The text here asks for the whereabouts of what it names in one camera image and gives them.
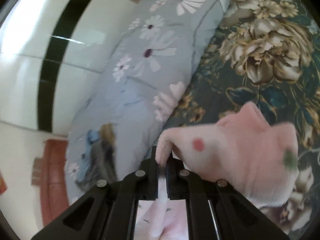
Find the pillow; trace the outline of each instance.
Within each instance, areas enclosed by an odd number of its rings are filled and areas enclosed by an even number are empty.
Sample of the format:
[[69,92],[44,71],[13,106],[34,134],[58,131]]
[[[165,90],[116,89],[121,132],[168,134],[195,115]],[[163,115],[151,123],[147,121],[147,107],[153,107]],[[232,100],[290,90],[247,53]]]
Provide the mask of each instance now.
[[[139,168],[190,83],[229,2],[140,1],[96,92],[73,120],[69,165],[83,167],[81,155],[86,151],[88,131],[112,123],[117,178],[121,180]],[[71,174],[66,174],[69,199],[77,191],[71,178],[76,176]]]

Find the pink fabric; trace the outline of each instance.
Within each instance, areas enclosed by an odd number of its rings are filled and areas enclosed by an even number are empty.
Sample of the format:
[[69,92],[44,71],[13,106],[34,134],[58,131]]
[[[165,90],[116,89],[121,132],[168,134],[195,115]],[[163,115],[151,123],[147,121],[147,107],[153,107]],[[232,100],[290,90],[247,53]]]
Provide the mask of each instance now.
[[[298,176],[294,126],[290,123],[270,126],[252,102],[216,124],[165,130],[159,138],[157,162],[164,166],[172,150],[202,179],[227,180],[258,208],[281,206],[289,198]],[[137,223],[144,217],[165,215],[158,217],[154,224],[145,222],[145,238],[137,239],[188,239],[184,238],[185,206],[171,204],[166,195],[162,199],[166,201],[159,198],[138,210]],[[164,212],[169,205],[171,210]],[[179,222],[177,226],[169,223],[173,217]],[[165,238],[164,233],[169,235],[170,232],[173,233],[171,238]]]

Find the floral bedspread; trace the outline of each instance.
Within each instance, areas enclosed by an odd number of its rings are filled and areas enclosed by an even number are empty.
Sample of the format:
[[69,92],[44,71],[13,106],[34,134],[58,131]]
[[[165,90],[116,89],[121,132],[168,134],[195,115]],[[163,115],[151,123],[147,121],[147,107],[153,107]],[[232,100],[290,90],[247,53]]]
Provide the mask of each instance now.
[[319,28],[300,0],[231,0],[164,127],[214,123],[247,101],[256,103],[269,124],[294,123],[295,188],[282,207],[261,209],[291,239],[302,236],[320,206],[319,71]]

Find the red dot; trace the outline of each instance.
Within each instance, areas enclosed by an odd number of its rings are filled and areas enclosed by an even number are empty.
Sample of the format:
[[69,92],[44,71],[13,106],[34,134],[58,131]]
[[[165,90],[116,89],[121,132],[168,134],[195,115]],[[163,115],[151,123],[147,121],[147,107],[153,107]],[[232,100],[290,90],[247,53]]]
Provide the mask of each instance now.
[[198,151],[202,152],[204,150],[204,142],[202,138],[196,138],[192,142],[193,148]]

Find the white wall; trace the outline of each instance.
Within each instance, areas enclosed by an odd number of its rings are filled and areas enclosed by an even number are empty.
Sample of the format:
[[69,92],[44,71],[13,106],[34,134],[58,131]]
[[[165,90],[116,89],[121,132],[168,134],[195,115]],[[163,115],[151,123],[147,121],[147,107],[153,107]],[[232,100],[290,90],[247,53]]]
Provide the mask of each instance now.
[[8,187],[0,195],[0,209],[21,240],[30,240],[42,227],[39,187],[31,186],[35,157],[42,157],[44,141],[65,139],[0,122],[0,171]]
[[[0,29],[0,120],[38,128],[38,84],[52,32],[69,0],[20,0]],[[67,135],[95,89],[136,3],[91,0],[72,34],[56,83],[52,126]]]

